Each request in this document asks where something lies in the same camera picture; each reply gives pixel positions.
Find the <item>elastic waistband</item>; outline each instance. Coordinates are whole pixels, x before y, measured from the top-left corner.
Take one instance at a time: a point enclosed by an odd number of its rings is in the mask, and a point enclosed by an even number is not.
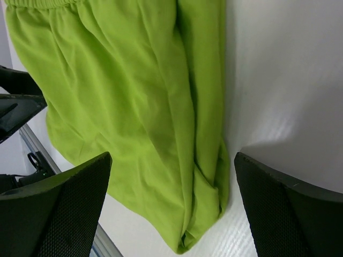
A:
[[[5,0],[8,6],[26,7],[34,9],[53,9],[69,4],[76,4],[83,0]]]

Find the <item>white background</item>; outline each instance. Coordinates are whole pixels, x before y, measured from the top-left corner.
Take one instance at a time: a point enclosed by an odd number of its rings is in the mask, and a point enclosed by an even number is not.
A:
[[[343,1],[230,0],[227,20],[231,158],[243,148],[343,193]],[[13,67],[22,68],[11,50]],[[48,145],[43,123],[42,116],[32,126]],[[231,188],[225,216],[184,256],[257,256],[234,169]],[[175,256],[149,223],[109,196],[100,223],[125,257]]]

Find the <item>green garment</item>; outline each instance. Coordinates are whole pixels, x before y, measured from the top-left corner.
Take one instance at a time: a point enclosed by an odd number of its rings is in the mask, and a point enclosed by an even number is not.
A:
[[[53,145],[74,165],[109,151],[108,193],[176,253],[228,201],[224,2],[7,0]]]

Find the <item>green cloth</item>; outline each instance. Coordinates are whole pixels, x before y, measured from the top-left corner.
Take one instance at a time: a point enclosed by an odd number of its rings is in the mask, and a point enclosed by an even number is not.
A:
[[[7,0],[10,37],[74,165],[109,151],[108,193],[177,253],[223,214],[224,0]]]

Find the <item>folded cloth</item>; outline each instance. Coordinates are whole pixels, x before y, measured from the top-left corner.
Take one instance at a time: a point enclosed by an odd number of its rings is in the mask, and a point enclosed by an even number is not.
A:
[[[7,0],[18,56],[74,165],[109,151],[108,193],[177,253],[223,214],[224,0]]]

